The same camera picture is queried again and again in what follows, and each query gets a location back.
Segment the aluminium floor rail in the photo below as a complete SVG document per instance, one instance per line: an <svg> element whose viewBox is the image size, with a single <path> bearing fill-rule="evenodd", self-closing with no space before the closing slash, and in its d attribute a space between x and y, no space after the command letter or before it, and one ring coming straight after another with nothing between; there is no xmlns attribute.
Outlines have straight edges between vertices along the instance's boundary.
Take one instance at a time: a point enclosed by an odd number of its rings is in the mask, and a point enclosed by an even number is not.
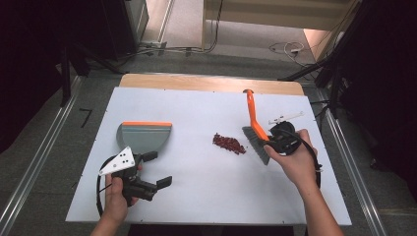
<svg viewBox="0 0 417 236"><path fill-rule="evenodd" d="M13 224L30 194L34 182L74 106L84 80L84 77L76 76L72 81L70 89L73 93L65 104L55 112L55 116L48 125L48 130L45 133L42 142L36 148L36 152L30 159L29 165L23 172L17 187L5 204L4 209L0 210L0 236L7 236L11 231Z"/></svg>
<svg viewBox="0 0 417 236"><path fill-rule="evenodd" d="M345 226L349 236L387 236L387 230L371 196L340 123L322 105L321 134L328 151L337 184L340 188L351 225Z"/></svg>
<svg viewBox="0 0 417 236"><path fill-rule="evenodd" d="M169 22L169 18L170 18L170 15L171 15L174 3L175 3L175 0L166 0L166 1L167 1L166 9L165 9L165 13L163 15L162 21L161 21L160 31L159 31L158 38L157 38L157 41L159 43L163 42L164 35L165 35L167 25Z"/></svg>

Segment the group of red beans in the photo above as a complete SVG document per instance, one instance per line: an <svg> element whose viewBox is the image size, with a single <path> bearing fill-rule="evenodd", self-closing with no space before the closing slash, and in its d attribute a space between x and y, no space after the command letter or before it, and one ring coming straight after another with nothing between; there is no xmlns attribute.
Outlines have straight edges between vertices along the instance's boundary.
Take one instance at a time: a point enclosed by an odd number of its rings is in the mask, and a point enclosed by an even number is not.
<svg viewBox="0 0 417 236"><path fill-rule="evenodd" d="M214 134L212 143L220 148L232 151L237 155L244 154L246 152L245 148L235 138L224 137L219 133Z"/></svg>

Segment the person's right hand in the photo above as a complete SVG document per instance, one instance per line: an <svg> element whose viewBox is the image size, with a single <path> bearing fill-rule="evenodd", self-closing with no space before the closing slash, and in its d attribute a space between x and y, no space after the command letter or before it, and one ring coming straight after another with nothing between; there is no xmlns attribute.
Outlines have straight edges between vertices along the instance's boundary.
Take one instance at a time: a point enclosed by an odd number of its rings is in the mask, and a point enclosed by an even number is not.
<svg viewBox="0 0 417 236"><path fill-rule="evenodd" d="M298 131L298 134L304 141L304 144L299 146L291 155L280 155L270 146L264 146L264 149L282 167L284 173L296 186L302 198L310 198L320 191L316 184L314 161L317 151L313 148L306 129Z"/></svg>

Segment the wooden table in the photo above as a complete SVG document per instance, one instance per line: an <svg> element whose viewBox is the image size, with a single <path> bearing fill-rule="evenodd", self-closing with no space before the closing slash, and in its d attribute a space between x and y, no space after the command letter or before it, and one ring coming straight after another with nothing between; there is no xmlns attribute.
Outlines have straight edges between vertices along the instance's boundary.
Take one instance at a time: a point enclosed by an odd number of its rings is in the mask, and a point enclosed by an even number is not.
<svg viewBox="0 0 417 236"><path fill-rule="evenodd" d="M180 89L242 92L251 89L262 94L303 95L297 82L264 81L221 76L179 74L126 74L120 84L122 88Z"/></svg>

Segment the light wooden furniture frame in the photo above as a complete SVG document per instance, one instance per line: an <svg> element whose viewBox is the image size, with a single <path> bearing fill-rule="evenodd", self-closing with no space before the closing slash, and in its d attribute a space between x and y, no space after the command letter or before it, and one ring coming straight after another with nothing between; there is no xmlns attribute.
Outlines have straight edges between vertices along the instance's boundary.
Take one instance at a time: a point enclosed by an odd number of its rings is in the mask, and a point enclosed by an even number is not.
<svg viewBox="0 0 417 236"><path fill-rule="evenodd" d="M322 60L346 31L362 0L203 0L203 24L226 22L303 29L313 56Z"/></svg>

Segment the orange brush with grey bristles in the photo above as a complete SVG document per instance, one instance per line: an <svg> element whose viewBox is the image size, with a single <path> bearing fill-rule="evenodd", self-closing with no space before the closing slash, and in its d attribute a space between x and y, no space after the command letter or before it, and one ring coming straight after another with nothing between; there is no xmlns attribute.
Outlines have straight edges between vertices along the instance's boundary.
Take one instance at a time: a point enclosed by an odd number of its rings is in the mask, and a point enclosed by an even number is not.
<svg viewBox="0 0 417 236"><path fill-rule="evenodd" d="M270 157L266 153L264 145L266 144L266 142L269 141L269 137L257 121L253 91L251 89L244 89L243 92L246 94L250 125L243 127L242 131L248 139L250 145L260 158L261 162L264 165L268 165Z"/></svg>

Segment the black metal stand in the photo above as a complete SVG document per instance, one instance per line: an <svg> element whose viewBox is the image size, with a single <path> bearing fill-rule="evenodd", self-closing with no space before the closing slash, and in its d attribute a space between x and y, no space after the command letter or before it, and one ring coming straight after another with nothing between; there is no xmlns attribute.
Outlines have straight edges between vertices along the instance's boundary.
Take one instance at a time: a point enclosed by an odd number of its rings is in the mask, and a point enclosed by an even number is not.
<svg viewBox="0 0 417 236"><path fill-rule="evenodd" d="M62 101L64 107L71 98L71 78L70 78L70 61L66 46L61 50L61 76L62 76Z"/></svg>
<svg viewBox="0 0 417 236"><path fill-rule="evenodd" d="M328 108L334 119L337 119L337 107L338 107L338 92L341 84L341 67L336 66L334 69L332 83L330 88L330 97Z"/></svg>

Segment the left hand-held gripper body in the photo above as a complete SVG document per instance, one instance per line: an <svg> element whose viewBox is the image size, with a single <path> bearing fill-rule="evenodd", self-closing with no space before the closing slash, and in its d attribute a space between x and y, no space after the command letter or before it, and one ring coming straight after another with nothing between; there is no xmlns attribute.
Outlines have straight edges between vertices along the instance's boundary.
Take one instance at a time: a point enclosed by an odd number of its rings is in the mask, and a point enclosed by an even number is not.
<svg viewBox="0 0 417 236"><path fill-rule="evenodd" d="M122 194L129 207L132 198L151 201L157 192L157 187L156 184L141 180L138 166L142 163L142 154L133 154L129 147L125 147L103 163L98 176L111 174L113 177L120 177L124 184Z"/></svg>

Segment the white table board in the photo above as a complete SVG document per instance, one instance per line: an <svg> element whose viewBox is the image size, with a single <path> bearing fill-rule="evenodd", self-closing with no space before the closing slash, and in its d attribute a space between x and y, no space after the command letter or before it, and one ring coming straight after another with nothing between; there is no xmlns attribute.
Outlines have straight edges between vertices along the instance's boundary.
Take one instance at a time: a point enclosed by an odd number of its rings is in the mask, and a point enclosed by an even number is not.
<svg viewBox="0 0 417 236"><path fill-rule="evenodd" d="M98 219L95 189L102 163L121 148L116 132L124 121L167 121L172 130L158 158L145 163L142 178L171 176L171 186L129 210L133 223L296 225L305 211L282 168L264 165L244 135L250 123L242 92L116 88L91 148L69 208L76 222ZM215 133L235 138L244 154L212 143Z"/></svg>

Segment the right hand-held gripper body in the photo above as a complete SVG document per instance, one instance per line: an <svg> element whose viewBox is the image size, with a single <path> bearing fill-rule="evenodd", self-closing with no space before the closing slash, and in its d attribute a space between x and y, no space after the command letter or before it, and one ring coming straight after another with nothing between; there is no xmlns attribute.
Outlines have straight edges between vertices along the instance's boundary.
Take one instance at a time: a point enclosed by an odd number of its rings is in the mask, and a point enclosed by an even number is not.
<svg viewBox="0 0 417 236"><path fill-rule="evenodd" d="M268 121L271 125L270 129L278 132L276 138L269 136L269 139L277 143L277 147L274 150L280 155L290 155L301 145L300 137L290 120L303 115L304 113L300 111L298 113L281 115L276 119Z"/></svg>

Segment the dark cabinet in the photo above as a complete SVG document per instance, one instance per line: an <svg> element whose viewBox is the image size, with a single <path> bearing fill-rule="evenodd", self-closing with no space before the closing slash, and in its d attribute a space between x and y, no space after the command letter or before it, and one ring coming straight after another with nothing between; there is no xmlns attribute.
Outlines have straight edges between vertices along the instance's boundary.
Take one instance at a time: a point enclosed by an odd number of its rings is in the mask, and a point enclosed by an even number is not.
<svg viewBox="0 0 417 236"><path fill-rule="evenodd" d="M138 51L149 22L146 0L101 0L114 58Z"/></svg>

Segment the person's left hand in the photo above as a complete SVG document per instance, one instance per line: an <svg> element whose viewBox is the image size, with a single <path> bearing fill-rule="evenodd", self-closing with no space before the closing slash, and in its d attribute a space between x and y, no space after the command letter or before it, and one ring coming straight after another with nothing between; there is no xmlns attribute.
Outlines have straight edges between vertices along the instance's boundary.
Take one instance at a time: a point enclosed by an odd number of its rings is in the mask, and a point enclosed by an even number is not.
<svg viewBox="0 0 417 236"><path fill-rule="evenodd" d="M128 205L123 197L123 180L120 177L112 177L110 174L105 176L105 207L101 219L120 224L128 213Z"/></svg>

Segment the grey dustpan with orange edge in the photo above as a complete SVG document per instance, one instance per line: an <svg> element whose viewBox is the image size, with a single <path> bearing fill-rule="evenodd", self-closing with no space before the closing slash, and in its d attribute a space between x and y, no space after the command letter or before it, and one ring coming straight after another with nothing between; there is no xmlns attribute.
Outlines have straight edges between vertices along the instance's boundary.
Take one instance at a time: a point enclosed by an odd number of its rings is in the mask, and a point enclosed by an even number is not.
<svg viewBox="0 0 417 236"><path fill-rule="evenodd" d="M158 151L168 140L170 122L124 121L116 132L120 148L129 147L133 154Z"/></svg>

